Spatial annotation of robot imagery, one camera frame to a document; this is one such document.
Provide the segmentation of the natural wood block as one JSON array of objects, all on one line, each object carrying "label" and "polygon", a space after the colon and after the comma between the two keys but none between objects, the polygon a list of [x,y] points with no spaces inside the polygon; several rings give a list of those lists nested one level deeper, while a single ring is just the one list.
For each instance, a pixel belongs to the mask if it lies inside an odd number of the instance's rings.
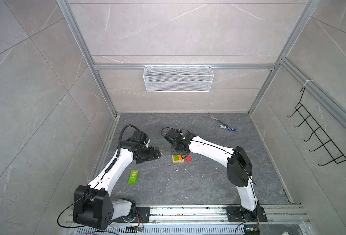
[{"label": "natural wood block", "polygon": [[183,162],[185,162],[185,161],[180,162],[179,160],[178,160],[178,161],[174,161],[174,156],[175,156],[175,155],[173,155],[173,156],[172,156],[172,162],[173,162],[174,164],[176,164],[176,163],[183,163]]}]

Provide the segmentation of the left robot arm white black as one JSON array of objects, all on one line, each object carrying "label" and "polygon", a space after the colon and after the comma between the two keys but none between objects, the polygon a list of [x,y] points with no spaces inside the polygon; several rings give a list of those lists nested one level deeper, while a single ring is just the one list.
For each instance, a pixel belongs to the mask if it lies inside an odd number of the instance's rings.
[{"label": "left robot arm white black", "polygon": [[122,173],[135,161],[137,164],[159,159],[156,147],[149,146],[146,133],[135,130],[132,137],[119,141],[111,161],[88,185],[80,185],[74,193],[73,221],[82,226],[104,230],[108,225],[136,217],[136,203],[131,199],[111,199],[112,190]]}]

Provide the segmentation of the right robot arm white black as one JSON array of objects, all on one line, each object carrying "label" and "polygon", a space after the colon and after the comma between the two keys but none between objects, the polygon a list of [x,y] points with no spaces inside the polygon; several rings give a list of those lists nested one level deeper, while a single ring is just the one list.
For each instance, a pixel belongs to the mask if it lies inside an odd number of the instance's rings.
[{"label": "right robot arm white black", "polygon": [[257,218],[260,203],[254,190],[253,165],[243,148],[220,146],[189,131],[183,134],[180,129],[170,128],[162,136],[179,155],[188,157],[191,153],[195,153],[223,165],[227,170],[227,179],[237,188],[241,200],[242,217],[246,221]]}]

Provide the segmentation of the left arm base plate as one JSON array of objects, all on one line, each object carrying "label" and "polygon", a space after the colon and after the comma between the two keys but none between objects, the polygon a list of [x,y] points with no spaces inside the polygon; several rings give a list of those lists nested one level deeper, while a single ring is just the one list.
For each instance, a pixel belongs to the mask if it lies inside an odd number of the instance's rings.
[{"label": "left arm base plate", "polygon": [[149,222],[150,210],[150,207],[134,207],[127,216],[121,218],[121,221],[126,223]]}]

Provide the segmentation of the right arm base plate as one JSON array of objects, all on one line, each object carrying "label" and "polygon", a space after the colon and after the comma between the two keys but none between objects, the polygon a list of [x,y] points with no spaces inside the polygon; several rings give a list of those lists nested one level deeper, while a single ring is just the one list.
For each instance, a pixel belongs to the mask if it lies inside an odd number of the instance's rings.
[{"label": "right arm base plate", "polygon": [[265,210],[257,206],[254,211],[249,211],[241,206],[227,206],[226,215],[229,222],[267,222]]}]

